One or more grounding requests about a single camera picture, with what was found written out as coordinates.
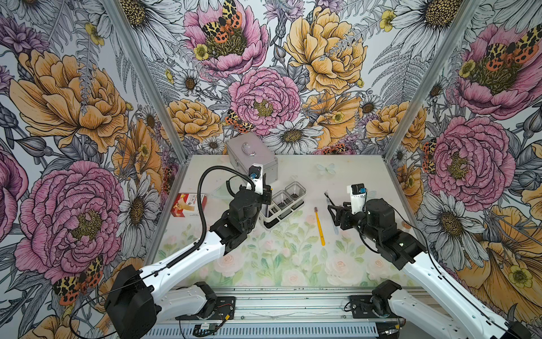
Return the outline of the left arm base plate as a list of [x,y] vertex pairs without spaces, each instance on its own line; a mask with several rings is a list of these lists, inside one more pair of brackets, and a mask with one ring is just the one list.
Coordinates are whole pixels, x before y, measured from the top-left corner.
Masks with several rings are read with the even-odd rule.
[[175,317],[181,321],[223,321],[226,316],[232,320],[235,315],[237,298],[233,295],[218,296],[215,301],[207,302],[203,309],[194,315],[183,315]]

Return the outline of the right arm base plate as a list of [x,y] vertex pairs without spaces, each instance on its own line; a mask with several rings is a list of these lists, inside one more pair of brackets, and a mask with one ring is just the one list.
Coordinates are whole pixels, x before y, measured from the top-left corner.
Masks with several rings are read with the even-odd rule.
[[388,301],[379,295],[351,295],[344,311],[354,319],[386,319],[391,315]]

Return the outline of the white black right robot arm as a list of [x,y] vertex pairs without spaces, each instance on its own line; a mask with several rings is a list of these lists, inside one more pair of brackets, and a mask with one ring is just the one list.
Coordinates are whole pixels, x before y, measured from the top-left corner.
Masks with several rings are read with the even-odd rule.
[[443,309],[440,313],[417,300],[396,282],[386,280],[373,289],[369,302],[348,303],[351,312],[365,309],[380,318],[398,316],[435,338],[530,338],[521,322],[509,320],[484,306],[454,280],[426,243],[398,229],[396,210],[383,199],[363,207],[353,203],[327,207],[334,225],[355,230],[365,246],[397,270],[413,278]]

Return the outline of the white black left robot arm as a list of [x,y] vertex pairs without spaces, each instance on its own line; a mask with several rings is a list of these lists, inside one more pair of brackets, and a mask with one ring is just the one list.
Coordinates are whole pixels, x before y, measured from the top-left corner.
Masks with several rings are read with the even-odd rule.
[[217,295],[207,283],[196,282],[187,288],[177,285],[242,244],[271,199],[268,184],[261,194],[241,188],[221,218],[204,229],[205,239],[199,248],[185,247],[139,270],[133,265],[123,268],[104,304],[118,337],[142,338],[159,321],[182,316],[207,319],[219,309]]

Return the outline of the white clear toothbrush holder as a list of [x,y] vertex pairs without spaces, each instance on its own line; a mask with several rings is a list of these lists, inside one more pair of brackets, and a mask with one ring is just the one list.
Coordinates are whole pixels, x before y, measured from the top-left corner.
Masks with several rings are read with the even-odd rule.
[[274,193],[270,205],[263,205],[258,222],[266,229],[272,229],[299,212],[304,205],[307,190],[299,182],[292,182]]

